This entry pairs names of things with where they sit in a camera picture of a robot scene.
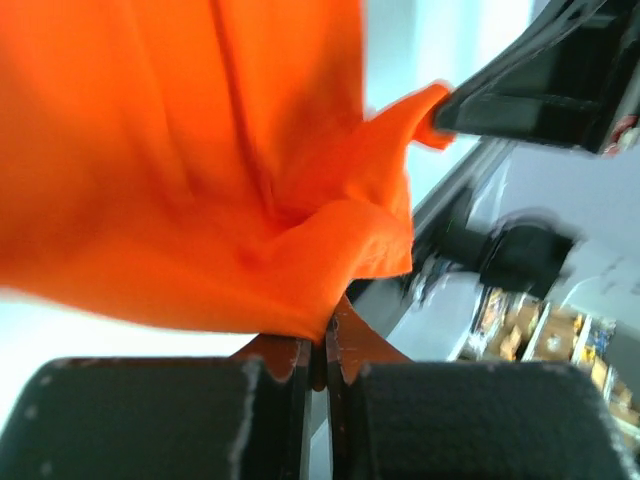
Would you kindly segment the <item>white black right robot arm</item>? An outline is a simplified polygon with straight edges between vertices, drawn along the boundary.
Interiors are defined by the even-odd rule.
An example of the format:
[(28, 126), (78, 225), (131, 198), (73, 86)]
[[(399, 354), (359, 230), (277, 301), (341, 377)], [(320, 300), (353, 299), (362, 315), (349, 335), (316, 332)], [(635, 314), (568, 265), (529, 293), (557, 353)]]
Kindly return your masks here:
[[(441, 132), (488, 136), (605, 159), (639, 142), (639, 4), (550, 1), (434, 115)], [(506, 292), (547, 296), (577, 242), (540, 214), (484, 233), (448, 221), (438, 254)]]

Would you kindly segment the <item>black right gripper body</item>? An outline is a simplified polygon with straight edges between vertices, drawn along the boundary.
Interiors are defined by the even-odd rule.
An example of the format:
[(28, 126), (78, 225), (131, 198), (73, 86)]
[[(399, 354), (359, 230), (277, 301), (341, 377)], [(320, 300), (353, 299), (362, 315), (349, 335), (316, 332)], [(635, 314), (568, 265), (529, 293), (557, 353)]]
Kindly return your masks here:
[(497, 87), (576, 84), (600, 103), (596, 155), (615, 155), (639, 140), (639, 4), (550, 1), (502, 53), (450, 99)]

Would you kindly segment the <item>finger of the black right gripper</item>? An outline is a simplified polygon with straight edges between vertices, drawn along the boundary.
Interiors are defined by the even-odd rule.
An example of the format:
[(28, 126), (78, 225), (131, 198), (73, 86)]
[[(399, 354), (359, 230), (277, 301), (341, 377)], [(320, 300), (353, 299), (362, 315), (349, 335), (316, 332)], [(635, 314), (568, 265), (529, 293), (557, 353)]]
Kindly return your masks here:
[(576, 85), (497, 87), (450, 99), (434, 116), (440, 131), (488, 136), (529, 144), (600, 151), (593, 130), (598, 97)]

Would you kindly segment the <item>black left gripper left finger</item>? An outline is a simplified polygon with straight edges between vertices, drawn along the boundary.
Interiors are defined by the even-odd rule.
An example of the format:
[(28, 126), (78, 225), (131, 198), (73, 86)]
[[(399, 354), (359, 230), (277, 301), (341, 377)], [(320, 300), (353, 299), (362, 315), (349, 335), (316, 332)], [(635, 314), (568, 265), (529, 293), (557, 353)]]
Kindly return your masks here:
[(26, 383), (5, 479), (303, 479), (312, 346), (255, 337), (227, 357), (65, 357)]

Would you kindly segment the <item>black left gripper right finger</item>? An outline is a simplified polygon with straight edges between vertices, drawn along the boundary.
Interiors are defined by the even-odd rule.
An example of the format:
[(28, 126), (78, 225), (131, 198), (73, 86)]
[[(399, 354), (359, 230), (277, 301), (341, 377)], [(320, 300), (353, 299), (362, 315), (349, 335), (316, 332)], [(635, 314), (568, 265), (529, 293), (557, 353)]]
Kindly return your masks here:
[(326, 337), (337, 479), (631, 479), (601, 393), (559, 362), (415, 362), (347, 299)]

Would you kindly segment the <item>aluminium front frame rail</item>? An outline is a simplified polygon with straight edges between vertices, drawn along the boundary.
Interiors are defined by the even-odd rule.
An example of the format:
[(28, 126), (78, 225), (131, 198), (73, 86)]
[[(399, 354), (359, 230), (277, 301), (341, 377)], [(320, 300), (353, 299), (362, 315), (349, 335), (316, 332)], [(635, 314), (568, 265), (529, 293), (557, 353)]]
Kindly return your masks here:
[(482, 138), (426, 195), (414, 212), (412, 271), (379, 279), (355, 280), (346, 290), (356, 312), (378, 334), (387, 337), (413, 303), (411, 286), (433, 253), (432, 236), (449, 218), (468, 221), (472, 206), (493, 174), (508, 159), (516, 143)]

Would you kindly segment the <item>orange t shirt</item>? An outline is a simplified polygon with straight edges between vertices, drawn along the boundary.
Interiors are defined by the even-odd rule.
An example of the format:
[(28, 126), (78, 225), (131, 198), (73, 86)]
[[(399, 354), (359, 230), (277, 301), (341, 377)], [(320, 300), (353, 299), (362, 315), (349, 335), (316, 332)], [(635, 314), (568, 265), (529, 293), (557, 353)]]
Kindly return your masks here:
[(154, 327), (314, 342), (412, 268), (434, 83), (367, 116), (357, 1), (5, 1), (1, 283)]

